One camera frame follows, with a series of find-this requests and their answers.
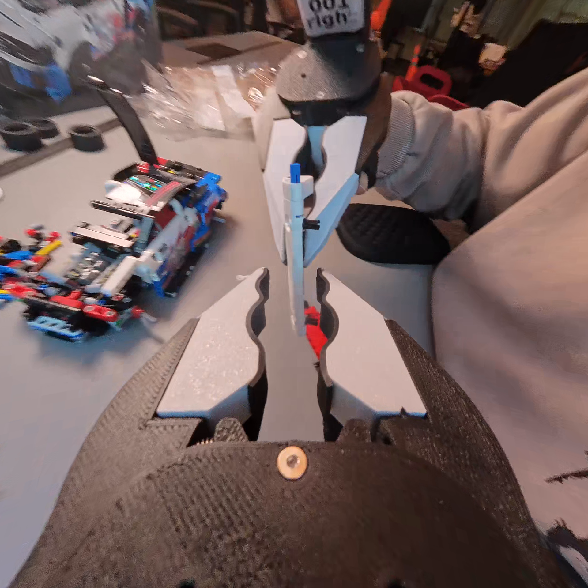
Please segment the lego set box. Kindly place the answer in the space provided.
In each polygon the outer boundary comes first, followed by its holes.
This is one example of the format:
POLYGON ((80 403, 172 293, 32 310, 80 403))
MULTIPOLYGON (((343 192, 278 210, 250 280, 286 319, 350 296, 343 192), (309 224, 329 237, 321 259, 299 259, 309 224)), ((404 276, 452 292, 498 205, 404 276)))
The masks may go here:
POLYGON ((161 41, 154 1, 1 1, 1 90, 60 103, 99 77, 140 87, 161 41))

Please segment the blue white lego race car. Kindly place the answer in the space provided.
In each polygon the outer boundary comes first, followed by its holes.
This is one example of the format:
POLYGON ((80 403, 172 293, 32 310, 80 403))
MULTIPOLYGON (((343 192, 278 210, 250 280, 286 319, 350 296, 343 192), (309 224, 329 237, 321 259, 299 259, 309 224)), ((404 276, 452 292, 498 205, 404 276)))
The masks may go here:
POLYGON ((60 272, 49 267, 62 245, 58 232, 34 224, 26 231, 30 244, 1 238, 1 307, 23 304, 30 329, 73 343, 120 331, 129 320, 154 322, 140 307, 143 292, 178 294, 228 198, 216 173, 159 157, 120 90, 98 77, 87 80, 139 157, 105 183, 101 200, 90 202, 113 217, 108 224, 81 222, 70 231, 70 241, 81 249, 60 272))

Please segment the pile of clear plastic bags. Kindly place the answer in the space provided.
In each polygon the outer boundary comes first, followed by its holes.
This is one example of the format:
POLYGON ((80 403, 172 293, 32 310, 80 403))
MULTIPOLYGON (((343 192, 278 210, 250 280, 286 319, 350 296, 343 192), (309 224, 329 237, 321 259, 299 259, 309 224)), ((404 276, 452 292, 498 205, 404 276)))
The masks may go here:
POLYGON ((178 142, 252 135, 254 117, 280 70, 267 62, 165 66, 161 72, 144 66, 143 92, 130 102, 148 130, 178 142))

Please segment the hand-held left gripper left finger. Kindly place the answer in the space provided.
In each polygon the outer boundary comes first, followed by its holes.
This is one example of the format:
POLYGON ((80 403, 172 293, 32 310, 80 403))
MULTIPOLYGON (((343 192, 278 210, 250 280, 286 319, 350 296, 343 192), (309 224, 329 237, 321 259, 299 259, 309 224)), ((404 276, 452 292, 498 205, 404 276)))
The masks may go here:
POLYGON ((156 408, 159 418, 232 417, 259 428, 268 395, 265 351, 269 270, 259 268, 203 312, 156 408))

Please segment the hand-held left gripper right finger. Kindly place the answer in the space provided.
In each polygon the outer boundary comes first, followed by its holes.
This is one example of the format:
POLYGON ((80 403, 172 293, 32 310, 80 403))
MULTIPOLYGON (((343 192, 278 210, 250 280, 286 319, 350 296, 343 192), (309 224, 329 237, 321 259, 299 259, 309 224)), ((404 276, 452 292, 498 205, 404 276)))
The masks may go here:
POLYGON ((394 416, 425 418, 427 408, 389 322, 332 273, 318 269, 319 405, 326 423, 360 419, 375 426, 394 416))

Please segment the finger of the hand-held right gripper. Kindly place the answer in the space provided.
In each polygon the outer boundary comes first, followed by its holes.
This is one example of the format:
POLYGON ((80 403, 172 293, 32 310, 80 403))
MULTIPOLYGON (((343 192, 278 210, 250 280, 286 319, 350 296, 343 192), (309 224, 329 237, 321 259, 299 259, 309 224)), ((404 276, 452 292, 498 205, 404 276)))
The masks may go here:
POLYGON ((273 121, 266 164, 263 170, 263 185, 270 225, 276 249, 282 262, 286 261, 283 180, 290 177, 290 165, 296 162, 296 158, 305 142, 305 128, 293 119, 273 121))
POLYGON ((323 168, 314 184, 314 206, 307 220, 317 229, 306 229, 304 267, 308 267, 327 243, 359 186, 356 172, 367 122, 365 115, 345 116, 330 126, 312 126, 312 159, 322 156, 323 168))

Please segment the person's right forearm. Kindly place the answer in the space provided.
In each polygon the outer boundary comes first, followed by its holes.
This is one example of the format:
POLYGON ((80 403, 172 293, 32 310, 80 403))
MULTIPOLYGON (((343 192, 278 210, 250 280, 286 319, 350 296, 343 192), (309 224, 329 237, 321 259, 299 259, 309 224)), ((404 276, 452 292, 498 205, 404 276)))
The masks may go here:
POLYGON ((386 198, 480 227, 532 194, 568 204, 587 192, 587 70, 525 107, 452 111, 410 91, 390 95, 376 188, 386 198))

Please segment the white red lego assembly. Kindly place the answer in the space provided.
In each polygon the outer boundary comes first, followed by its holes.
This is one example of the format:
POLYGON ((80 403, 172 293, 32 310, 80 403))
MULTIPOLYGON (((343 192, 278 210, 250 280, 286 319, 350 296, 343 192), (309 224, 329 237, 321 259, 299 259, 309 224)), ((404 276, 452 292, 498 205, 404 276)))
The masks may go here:
POLYGON ((317 359, 327 343, 320 327, 320 312, 305 300, 304 290, 304 201, 312 193, 313 180, 301 174, 298 163, 290 164, 282 180, 283 241, 288 269, 290 323, 295 334, 306 338, 317 359))

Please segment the person's right hand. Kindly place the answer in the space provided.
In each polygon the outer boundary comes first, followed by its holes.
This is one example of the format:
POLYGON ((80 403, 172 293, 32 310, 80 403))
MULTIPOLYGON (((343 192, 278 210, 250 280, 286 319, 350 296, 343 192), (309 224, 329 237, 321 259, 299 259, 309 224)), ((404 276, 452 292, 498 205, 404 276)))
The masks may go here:
POLYGON ((366 117, 364 136, 357 158, 356 172, 359 174, 359 187, 362 190, 372 188, 376 183, 378 170, 378 152, 388 131, 392 109, 393 77, 382 74, 378 87, 364 100, 357 114, 366 117))

